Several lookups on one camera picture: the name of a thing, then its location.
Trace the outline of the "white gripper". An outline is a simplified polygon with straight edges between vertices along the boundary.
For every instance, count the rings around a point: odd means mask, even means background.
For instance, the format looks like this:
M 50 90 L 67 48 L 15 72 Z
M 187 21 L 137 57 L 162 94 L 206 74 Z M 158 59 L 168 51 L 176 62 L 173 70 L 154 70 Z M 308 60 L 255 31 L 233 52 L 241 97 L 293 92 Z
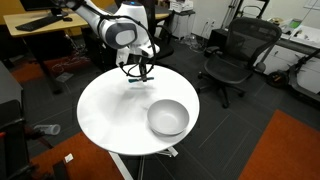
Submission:
M 116 65 L 119 66 L 121 63 L 126 64 L 130 55 L 137 55 L 147 58 L 152 58 L 155 54 L 160 51 L 160 48 L 155 45 L 155 49 L 152 49 L 153 45 L 151 43 L 146 43 L 142 45 L 115 45 L 117 50 L 116 54 Z M 140 78 L 146 78 L 146 66 L 145 64 L 139 65 Z

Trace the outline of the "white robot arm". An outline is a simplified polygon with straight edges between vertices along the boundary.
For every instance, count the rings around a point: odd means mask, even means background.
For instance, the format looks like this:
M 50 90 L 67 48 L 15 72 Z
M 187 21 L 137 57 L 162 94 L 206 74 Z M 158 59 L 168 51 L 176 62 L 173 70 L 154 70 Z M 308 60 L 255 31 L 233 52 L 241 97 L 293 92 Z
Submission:
M 130 77 L 130 82 L 151 80 L 147 74 L 153 69 L 160 48 L 148 31 L 147 14 L 141 3 L 125 1 L 112 14 L 91 0 L 51 1 L 73 10 L 106 45 L 117 50 L 116 65 Z

